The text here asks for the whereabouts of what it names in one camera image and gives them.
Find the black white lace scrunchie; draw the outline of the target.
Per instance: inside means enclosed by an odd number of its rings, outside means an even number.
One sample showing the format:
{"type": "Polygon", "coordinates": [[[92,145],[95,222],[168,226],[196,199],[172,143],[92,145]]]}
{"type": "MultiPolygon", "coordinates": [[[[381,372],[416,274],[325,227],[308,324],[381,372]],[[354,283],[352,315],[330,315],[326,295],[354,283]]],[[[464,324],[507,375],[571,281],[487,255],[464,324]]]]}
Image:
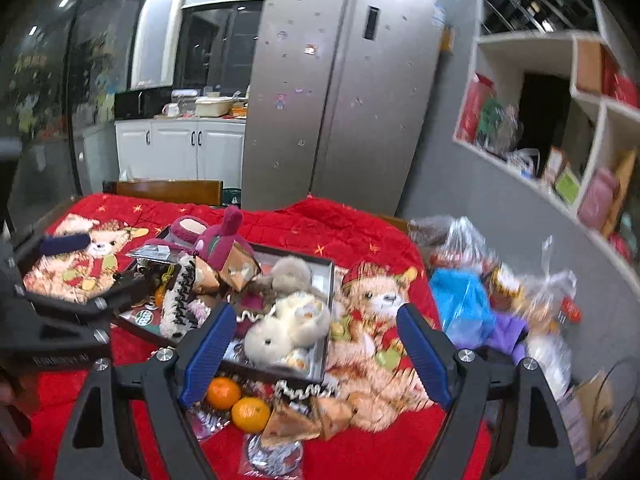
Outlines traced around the black white lace scrunchie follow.
{"type": "Polygon", "coordinates": [[[309,384],[303,387],[292,387],[286,380],[278,380],[274,384],[274,395],[293,402],[302,402],[311,398],[326,398],[335,396],[336,390],[332,386],[309,384]]]}

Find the magenta plush rabbit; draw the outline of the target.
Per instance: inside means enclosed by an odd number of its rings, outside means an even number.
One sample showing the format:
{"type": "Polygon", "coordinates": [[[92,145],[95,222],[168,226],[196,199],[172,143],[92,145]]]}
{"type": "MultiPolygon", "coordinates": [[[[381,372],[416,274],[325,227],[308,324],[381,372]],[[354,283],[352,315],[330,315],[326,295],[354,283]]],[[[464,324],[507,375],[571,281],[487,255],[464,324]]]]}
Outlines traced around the magenta plush rabbit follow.
{"type": "Polygon", "coordinates": [[[250,256],[254,250],[240,234],[243,213],[237,206],[224,210],[220,223],[209,226],[204,220],[182,216],[171,223],[163,238],[150,238],[145,245],[164,245],[204,260],[213,270],[221,271],[234,244],[245,249],[250,256]]]}

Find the black rectangular tray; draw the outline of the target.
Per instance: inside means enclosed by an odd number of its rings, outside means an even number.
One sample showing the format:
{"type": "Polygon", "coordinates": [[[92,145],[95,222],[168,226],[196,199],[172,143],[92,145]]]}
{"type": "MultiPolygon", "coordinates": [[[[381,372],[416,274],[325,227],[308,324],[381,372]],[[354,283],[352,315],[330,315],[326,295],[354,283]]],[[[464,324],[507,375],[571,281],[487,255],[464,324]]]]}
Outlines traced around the black rectangular tray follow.
{"type": "MultiPolygon", "coordinates": [[[[298,252],[287,252],[282,248],[250,242],[257,262],[264,272],[260,276],[271,276],[272,268],[280,260],[297,258],[303,260],[310,269],[311,286],[318,288],[328,299],[321,301],[312,292],[296,289],[285,294],[278,292],[279,299],[273,300],[271,310],[266,292],[247,292],[241,296],[235,292],[226,300],[240,310],[236,318],[236,333],[230,341],[220,368],[229,373],[244,374],[261,382],[287,380],[292,388],[306,388],[321,385],[326,368],[329,327],[332,314],[332,292],[334,264],[331,260],[298,252]],[[278,318],[280,322],[259,321],[264,316],[278,318]],[[245,352],[245,336],[250,344],[245,352]]],[[[157,346],[175,346],[176,340],[165,338],[160,333],[160,310],[151,310],[147,304],[140,304],[122,312],[116,324],[129,332],[157,346]]]]}

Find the orange mandarin in tray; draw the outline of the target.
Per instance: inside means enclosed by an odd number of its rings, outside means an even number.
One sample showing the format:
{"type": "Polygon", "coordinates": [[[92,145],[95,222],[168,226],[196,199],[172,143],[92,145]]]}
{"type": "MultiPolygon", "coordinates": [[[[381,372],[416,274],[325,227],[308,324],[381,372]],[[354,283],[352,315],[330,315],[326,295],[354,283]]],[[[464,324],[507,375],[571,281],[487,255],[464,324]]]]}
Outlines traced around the orange mandarin in tray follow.
{"type": "Polygon", "coordinates": [[[154,292],[155,307],[157,308],[163,307],[165,294],[166,294],[166,286],[160,285],[160,287],[154,292]]]}

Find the silver double door refrigerator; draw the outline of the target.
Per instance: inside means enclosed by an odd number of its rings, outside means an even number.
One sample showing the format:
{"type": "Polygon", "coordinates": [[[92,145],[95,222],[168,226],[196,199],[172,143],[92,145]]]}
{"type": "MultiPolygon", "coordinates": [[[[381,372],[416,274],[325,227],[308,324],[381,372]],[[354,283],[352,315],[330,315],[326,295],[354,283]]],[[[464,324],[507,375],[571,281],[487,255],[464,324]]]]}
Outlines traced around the silver double door refrigerator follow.
{"type": "Polygon", "coordinates": [[[266,0],[250,80],[242,205],[307,195],[394,214],[430,99],[435,0],[266,0]]]}

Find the cream plush bunny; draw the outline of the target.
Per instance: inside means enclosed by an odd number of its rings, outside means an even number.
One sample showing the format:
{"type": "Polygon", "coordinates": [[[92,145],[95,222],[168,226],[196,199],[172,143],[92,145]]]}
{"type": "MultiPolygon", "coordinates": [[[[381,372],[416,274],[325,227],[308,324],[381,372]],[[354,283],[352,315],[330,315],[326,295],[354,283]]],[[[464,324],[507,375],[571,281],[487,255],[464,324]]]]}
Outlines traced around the cream plush bunny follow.
{"type": "Polygon", "coordinates": [[[243,339],[244,356],[259,367],[288,368],[308,374],[314,348],[325,341],[331,323],[329,307],[309,292],[277,300],[243,339]]]}

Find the white wall shelf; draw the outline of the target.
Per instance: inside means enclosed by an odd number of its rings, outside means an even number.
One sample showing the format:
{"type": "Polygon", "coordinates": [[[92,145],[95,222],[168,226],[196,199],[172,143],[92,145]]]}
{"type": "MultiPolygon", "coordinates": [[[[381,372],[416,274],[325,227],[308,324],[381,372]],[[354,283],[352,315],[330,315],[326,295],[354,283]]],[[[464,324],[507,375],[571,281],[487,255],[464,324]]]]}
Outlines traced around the white wall shelf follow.
{"type": "Polygon", "coordinates": [[[475,141],[454,140],[525,180],[637,269],[638,53],[603,0],[477,0],[477,11],[463,103],[475,73],[496,94],[480,112],[475,141]],[[620,189],[597,231],[578,209],[599,168],[614,172],[620,189]]]}

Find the red box on shelf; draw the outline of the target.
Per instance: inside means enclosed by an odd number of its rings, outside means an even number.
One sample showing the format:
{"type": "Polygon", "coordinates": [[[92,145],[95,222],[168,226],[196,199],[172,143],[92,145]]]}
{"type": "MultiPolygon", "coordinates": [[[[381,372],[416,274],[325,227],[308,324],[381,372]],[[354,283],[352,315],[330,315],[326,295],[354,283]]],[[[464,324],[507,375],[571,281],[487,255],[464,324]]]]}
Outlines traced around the red box on shelf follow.
{"type": "Polygon", "coordinates": [[[480,112],[486,101],[495,96],[494,82],[484,75],[475,73],[469,83],[468,91],[462,106],[456,135],[458,141],[473,143],[476,138],[480,112]]]}

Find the silver foil sticker packet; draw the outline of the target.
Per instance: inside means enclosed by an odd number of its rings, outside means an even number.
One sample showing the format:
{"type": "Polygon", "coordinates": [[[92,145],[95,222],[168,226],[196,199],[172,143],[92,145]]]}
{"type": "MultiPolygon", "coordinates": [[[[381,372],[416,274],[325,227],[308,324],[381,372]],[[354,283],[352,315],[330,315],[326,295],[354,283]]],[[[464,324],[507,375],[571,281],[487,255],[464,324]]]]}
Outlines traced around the silver foil sticker packet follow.
{"type": "Polygon", "coordinates": [[[303,457],[300,442],[265,446],[259,434],[246,434],[239,474],[250,479],[299,480],[303,478],[303,457]]]}

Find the black microwave oven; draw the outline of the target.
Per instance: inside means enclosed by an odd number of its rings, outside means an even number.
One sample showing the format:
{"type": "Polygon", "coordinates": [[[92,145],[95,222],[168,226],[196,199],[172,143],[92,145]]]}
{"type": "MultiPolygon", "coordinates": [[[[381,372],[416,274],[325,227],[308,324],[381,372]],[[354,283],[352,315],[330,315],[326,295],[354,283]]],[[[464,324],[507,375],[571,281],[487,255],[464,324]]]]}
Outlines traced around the black microwave oven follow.
{"type": "Polygon", "coordinates": [[[114,99],[114,117],[116,120],[151,119],[171,101],[171,92],[171,86],[118,92],[114,99]]]}

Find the clear plastic bag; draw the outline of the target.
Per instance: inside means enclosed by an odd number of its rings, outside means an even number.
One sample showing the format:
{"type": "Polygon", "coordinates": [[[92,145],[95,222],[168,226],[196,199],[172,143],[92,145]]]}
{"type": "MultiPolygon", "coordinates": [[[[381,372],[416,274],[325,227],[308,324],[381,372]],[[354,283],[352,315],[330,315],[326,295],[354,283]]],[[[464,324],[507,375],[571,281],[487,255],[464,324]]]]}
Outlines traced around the clear plastic bag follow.
{"type": "Polygon", "coordinates": [[[518,277],[521,288],[512,301],[511,312],[527,325],[526,352],[540,338],[561,338],[582,322],[582,310],[575,302],[576,275],[570,269],[551,269],[553,248],[554,238],[550,235],[541,246],[541,274],[518,277]]]}

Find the pink pouch on shelf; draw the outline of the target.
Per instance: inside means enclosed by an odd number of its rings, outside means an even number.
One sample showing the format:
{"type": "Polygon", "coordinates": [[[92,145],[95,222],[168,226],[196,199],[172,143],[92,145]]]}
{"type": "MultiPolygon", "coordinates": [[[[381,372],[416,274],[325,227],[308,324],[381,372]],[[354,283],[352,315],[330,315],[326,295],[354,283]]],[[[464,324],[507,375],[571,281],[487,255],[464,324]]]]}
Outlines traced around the pink pouch on shelf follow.
{"type": "Polygon", "coordinates": [[[608,168],[599,168],[591,178],[578,209],[580,222],[588,229],[600,231],[619,189],[620,179],[614,172],[608,168]]]}

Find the blue white cardboard box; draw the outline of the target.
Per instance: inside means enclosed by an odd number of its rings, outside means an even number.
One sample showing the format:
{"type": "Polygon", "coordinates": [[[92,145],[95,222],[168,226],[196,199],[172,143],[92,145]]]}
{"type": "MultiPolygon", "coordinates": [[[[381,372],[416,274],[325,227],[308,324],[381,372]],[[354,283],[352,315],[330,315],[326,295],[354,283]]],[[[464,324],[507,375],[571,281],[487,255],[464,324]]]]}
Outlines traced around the blue white cardboard box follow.
{"type": "Polygon", "coordinates": [[[559,408],[574,455],[577,479],[600,479],[612,462],[616,414],[612,382],[603,370],[567,389],[559,408]]]}

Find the purple cloth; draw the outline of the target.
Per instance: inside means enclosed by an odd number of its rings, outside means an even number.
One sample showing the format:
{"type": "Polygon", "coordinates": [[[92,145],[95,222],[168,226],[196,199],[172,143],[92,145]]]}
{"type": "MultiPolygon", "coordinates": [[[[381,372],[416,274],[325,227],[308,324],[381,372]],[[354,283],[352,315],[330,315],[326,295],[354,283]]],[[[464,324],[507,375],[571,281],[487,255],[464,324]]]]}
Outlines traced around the purple cloth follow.
{"type": "Polygon", "coordinates": [[[495,326],[485,341],[486,346],[505,356],[510,356],[514,364],[526,357],[525,339],[528,336],[528,324],[517,315],[496,312],[495,326]]]}

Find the orange mandarin left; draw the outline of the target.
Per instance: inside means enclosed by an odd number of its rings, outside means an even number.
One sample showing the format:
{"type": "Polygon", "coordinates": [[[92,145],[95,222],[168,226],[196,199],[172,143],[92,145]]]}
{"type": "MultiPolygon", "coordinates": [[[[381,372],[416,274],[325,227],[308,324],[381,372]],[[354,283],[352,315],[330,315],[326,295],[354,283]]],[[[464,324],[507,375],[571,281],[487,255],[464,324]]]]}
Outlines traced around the orange mandarin left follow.
{"type": "Polygon", "coordinates": [[[241,398],[241,387],[229,377],[215,377],[208,385],[205,396],[207,404],[217,411],[231,410],[241,398]]]}

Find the brown knitted scrunchie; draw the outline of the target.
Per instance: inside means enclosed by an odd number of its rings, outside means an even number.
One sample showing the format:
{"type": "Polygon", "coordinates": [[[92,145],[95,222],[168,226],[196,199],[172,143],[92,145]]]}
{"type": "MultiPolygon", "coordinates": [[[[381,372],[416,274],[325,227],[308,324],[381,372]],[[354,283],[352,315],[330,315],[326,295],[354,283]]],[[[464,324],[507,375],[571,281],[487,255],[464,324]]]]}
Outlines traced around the brown knitted scrunchie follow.
{"type": "Polygon", "coordinates": [[[248,330],[270,311],[265,299],[256,292],[235,292],[230,298],[236,316],[236,338],[244,338],[248,330]]]}

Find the white kitchen cabinet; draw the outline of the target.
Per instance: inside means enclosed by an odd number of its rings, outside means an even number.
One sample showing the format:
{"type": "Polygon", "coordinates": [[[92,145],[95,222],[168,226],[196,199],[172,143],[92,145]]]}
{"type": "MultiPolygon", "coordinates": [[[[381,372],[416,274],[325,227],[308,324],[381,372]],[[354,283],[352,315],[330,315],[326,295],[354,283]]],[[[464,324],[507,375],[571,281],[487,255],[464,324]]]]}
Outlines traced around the white kitchen cabinet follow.
{"type": "Polygon", "coordinates": [[[134,180],[215,180],[242,186],[245,122],[224,118],[116,122],[120,174],[134,180]]]}

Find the orange mandarin right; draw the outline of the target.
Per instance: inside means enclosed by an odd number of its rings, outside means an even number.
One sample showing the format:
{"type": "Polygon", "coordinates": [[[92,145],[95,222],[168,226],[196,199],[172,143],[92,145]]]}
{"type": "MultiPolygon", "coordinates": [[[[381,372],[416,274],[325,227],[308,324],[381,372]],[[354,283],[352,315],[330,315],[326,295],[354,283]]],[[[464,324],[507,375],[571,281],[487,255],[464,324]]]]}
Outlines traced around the orange mandarin right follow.
{"type": "Polygon", "coordinates": [[[270,416],[270,405],[256,396],[244,396],[231,408],[232,422],[246,434],[261,434],[270,416]]]}

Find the brown triangular snack packet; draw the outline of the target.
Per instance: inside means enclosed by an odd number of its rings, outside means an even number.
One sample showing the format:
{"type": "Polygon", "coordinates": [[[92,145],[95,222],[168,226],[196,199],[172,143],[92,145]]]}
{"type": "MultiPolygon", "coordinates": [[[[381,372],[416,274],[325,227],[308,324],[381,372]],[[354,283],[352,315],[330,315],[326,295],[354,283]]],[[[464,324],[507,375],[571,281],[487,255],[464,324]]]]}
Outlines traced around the brown triangular snack packet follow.
{"type": "Polygon", "coordinates": [[[251,280],[262,273],[259,263],[238,242],[234,242],[219,275],[235,292],[242,292],[251,280]]]}

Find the dark glass sliding door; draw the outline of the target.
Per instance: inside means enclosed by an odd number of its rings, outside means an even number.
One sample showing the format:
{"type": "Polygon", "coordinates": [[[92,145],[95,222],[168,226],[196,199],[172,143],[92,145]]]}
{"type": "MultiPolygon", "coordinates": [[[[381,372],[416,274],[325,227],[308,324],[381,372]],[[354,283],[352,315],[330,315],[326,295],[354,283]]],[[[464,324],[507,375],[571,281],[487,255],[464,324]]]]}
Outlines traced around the dark glass sliding door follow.
{"type": "Polygon", "coordinates": [[[1,45],[1,133],[23,143],[9,218],[26,226],[118,174],[114,101],[128,89],[142,0],[32,0],[1,45]]]}

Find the blue plastic bag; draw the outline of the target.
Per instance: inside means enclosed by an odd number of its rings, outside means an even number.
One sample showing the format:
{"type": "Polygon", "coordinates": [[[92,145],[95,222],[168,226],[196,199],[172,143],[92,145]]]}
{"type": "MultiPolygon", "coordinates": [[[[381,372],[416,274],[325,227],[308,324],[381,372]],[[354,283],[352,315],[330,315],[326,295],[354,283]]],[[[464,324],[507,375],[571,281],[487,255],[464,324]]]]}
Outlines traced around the blue plastic bag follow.
{"type": "Polygon", "coordinates": [[[437,269],[430,286],[442,331],[457,348],[480,348],[494,330],[496,316],[478,275],[437,269]]]}

